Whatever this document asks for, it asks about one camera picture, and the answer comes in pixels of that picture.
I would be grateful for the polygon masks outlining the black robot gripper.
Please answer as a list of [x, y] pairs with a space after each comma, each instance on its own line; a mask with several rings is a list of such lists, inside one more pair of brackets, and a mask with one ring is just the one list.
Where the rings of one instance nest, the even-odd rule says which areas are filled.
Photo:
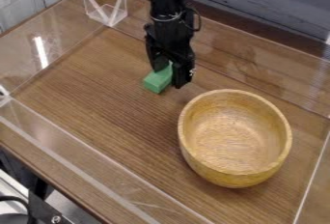
[[152, 16], [145, 25], [146, 50], [154, 72], [164, 70], [174, 62], [173, 86], [181, 89], [192, 82], [197, 72], [196, 52], [192, 39], [196, 35], [193, 14]]

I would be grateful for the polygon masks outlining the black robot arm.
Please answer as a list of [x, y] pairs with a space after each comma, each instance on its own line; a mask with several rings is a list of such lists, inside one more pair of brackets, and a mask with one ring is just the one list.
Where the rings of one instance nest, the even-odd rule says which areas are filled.
[[172, 84], [177, 89], [192, 82], [196, 74], [196, 52], [192, 39], [201, 30], [197, 10], [189, 0], [149, 0], [152, 21], [145, 25], [145, 40], [154, 72], [172, 66]]

